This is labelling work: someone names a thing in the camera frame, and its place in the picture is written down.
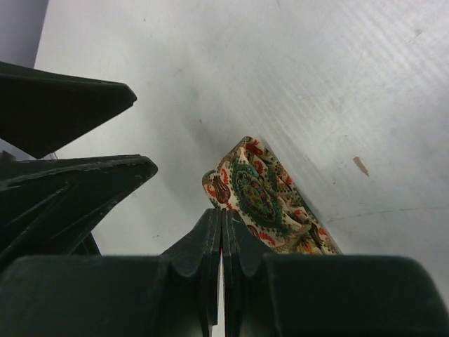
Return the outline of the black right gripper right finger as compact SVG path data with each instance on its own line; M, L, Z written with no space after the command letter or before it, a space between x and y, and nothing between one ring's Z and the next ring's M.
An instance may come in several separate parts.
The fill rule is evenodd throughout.
M277 254L222 212L227 336L447 336L429 273L400 256Z

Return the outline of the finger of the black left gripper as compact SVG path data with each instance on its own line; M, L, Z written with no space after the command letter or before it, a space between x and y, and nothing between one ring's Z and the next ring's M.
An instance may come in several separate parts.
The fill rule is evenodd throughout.
M24 256L73 253L157 171L138 154L1 163L1 269Z
M1 64L1 139L40 159L126 111L128 85Z

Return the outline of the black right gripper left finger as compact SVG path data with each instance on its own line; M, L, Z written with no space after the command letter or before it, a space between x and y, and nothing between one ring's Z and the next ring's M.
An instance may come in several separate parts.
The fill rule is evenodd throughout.
M209 336L222 213L158 256L33 256L1 278L2 336Z

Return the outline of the paisley patterned necktie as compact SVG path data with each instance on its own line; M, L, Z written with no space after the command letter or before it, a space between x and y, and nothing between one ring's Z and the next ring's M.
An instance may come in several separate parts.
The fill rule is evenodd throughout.
M217 209L237 211L246 227L276 253L337 255L320 224L275 154L246 136L202 178Z

